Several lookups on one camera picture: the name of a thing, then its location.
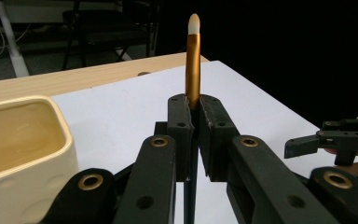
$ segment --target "wooden table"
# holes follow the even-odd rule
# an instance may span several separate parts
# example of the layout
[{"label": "wooden table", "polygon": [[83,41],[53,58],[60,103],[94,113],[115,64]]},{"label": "wooden table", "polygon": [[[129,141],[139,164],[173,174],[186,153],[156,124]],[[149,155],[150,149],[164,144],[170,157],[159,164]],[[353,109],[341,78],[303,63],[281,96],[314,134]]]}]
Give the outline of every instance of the wooden table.
[{"label": "wooden table", "polygon": [[[201,56],[202,62],[208,62]],[[117,82],[141,73],[153,73],[186,64],[186,54],[177,53],[122,63],[110,63],[30,77],[0,80],[0,101],[27,95],[52,96]]]}]

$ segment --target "screw hole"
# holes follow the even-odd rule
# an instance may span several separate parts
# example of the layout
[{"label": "screw hole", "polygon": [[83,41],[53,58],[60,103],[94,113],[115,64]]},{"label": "screw hole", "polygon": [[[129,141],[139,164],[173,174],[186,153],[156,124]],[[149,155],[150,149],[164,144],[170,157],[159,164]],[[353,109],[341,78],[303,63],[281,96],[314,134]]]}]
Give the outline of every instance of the screw hole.
[{"label": "screw hole", "polygon": [[256,147],[258,145],[258,142],[253,138],[243,138],[241,142],[246,147]]},{"label": "screw hole", "polygon": [[301,198],[297,197],[296,195],[289,195],[287,196],[287,202],[292,205],[294,208],[303,208],[305,207],[305,202]]},{"label": "screw hole", "polygon": [[83,175],[77,183],[77,186],[83,190],[92,190],[100,187],[102,183],[103,177],[101,175]]},{"label": "screw hole", "polygon": [[152,140],[153,147],[165,147],[168,144],[168,140],[165,138],[154,138]]},{"label": "screw hole", "polygon": [[153,205],[153,198],[150,196],[144,196],[136,201],[136,206],[142,210],[149,208]]}]

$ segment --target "white paper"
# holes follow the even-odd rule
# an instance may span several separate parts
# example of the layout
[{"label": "white paper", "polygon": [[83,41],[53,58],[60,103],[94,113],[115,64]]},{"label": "white paper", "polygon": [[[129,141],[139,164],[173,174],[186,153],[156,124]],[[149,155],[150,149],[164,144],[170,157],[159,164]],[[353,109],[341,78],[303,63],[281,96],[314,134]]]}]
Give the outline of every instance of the white paper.
[{"label": "white paper", "polygon": [[[101,168],[115,174],[135,162],[141,144],[153,135],[155,122],[167,121],[168,99],[184,92],[181,66],[52,99],[75,138],[79,169]],[[292,171],[309,177],[313,168],[334,164],[335,157],[323,150],[284,159],[287,140],[315,134],[318,128],[223,63],[201,65],[201,94],[218,98],[241,134],[264,140]],[[175,223],[183,223],[182,183],[177,184]],[[201,157],[196,223],[237,223],[226,184],[205,177]]]}]

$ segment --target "chair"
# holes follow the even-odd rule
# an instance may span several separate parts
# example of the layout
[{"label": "chair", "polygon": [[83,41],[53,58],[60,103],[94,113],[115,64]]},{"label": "chair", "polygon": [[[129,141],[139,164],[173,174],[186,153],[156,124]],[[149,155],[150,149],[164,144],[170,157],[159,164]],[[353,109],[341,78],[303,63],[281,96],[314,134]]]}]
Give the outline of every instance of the chair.
[{"label": "chair", "polygon": [[[72,10],[62,13],[63,22],[70,30],[62,70],[68,58],[80,54],[82,66],[87,66],[86,54],[107,50],[120,50],[117,62],[122,60],[128,47],[146,45],[145,57],[150,56],[150,36],[145,29],[127,15],[115,9],[81,9],[82,2],[110,2],[114,0],[75,0]],[[77,39],[77,50],[73,42]]]},{"label": "chair", "polygon": [[122,3],[123,13],[132,21],[146,27],[146,32],[153,38],[150,40],[151,49],[154,49],[159,23],[161,0],[125,0]]}]

